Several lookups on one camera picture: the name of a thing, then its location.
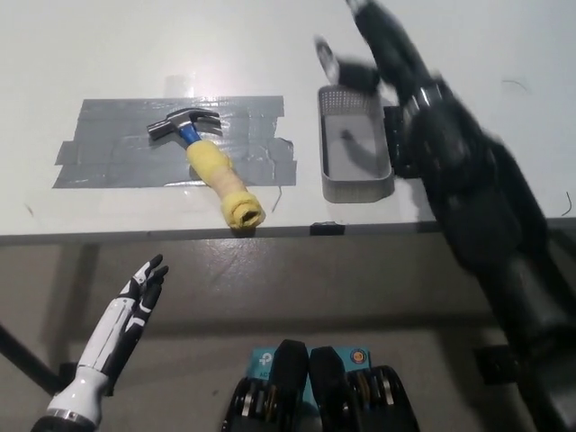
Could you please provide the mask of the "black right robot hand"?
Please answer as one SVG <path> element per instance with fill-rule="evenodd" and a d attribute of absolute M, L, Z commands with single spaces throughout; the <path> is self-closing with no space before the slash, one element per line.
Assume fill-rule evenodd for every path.
<path fill-rule="evenodd" d="M 314 41 L 319 63 L 335 86 L 373 95 L 380 83 L 391 87 L 405 105 L 417 90 L 432 80 L 431 74 L 396 18 L 375 1 L 348 1 L 356 28 L 373 54 L 373 64 L 363 64 L 335 54 L 328 42 Z"/>

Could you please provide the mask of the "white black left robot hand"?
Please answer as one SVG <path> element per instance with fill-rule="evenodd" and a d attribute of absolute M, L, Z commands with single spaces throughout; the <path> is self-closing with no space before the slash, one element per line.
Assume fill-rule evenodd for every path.
<path fill-rule="evenodd" d="M 98 321 L 76 366 L 75 377 L 52 398 L 34 431 L 96 431 L 103 399 L 114 389 L 162 293 L 168 267 L 157 255 L 113 298 Z"/>

